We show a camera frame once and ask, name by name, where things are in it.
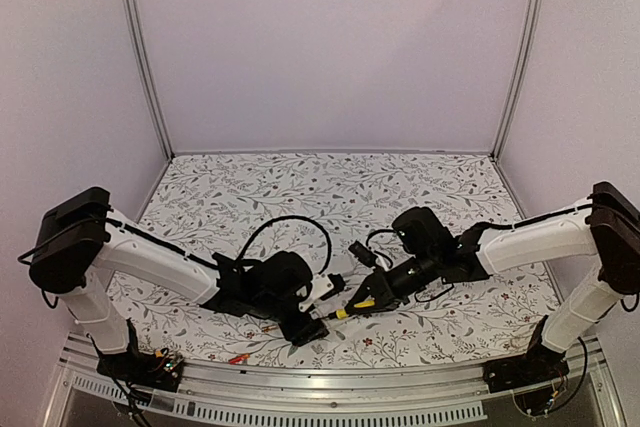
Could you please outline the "yellow handled screwdriver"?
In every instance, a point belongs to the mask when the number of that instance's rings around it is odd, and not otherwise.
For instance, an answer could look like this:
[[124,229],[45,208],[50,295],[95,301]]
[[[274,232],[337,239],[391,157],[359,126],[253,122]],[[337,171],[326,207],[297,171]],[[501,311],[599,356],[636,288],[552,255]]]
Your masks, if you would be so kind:
[[323,320],[343,320],[353,316],[368,314],[376,307],[374,300],[366,300],[353,305],[347,305],[323,317]]

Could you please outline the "red gold battery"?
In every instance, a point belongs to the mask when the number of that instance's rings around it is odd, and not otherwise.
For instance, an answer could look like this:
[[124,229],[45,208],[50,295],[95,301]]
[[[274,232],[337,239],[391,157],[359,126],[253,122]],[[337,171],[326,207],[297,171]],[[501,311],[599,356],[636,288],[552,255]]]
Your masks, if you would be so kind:
[[250,354],[245,353],[245,354],[240,354],[237,355],[233,358],[231,358],[228,363],[231,365],[238,365],[238,364],[244,364],[248,361],[248,359],[250,358]]

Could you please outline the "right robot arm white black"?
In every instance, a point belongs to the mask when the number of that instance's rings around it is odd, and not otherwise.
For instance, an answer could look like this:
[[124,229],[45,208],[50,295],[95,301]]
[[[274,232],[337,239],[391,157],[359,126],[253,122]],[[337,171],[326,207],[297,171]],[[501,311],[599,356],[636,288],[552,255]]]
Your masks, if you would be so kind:
[[409,259],[386,270],[365,246],[352,244],[350,252],[373,271],[338,318],[392,311],[435,280],[484,281],[515,267],[595,257],[595,267],[538,324],[528,353],[518,359],[517,374],[527,383],[539,382],[584,331],[639,291],[639,211],[608,182],[569,207],[512,224],[479,222],[454,236],[430,208],[413,207],[392,230]]

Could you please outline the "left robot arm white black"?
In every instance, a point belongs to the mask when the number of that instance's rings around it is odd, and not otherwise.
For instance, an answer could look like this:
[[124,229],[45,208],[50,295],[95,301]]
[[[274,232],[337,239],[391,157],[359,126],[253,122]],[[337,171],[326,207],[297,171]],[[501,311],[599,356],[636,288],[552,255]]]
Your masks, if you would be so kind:
[[293,252],[266,260],[215,254],[207,261],[132,223],[110,205],[110,194],[89,188],[49,210],[36,244],[21,254],[31,281],[56,295],[111,366],[128,381],[148,373],[136,336],[97,279],[98,269],[125,273],[173,291],[212,312],[274,322],[295,346],[326,336],[314,305],[340,293],[344,280],[313,273]]

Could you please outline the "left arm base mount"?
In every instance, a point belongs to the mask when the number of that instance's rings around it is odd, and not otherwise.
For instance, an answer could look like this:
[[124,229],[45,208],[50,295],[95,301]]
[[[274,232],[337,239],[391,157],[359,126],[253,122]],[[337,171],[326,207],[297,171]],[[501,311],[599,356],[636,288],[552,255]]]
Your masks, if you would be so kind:
[[176,392],[183,373],[183,358],[178,354],[148,354],[127,351],[100,354],[97,372],[135,386]]

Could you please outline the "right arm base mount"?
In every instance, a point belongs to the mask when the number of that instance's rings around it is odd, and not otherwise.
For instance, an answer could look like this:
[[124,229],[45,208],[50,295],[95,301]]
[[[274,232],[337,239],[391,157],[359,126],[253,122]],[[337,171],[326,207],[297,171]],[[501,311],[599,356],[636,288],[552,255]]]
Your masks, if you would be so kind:
[[491,393],[527,387],[566,376],[566,360],[529,360],[524,354],[485,362],[483,381]]

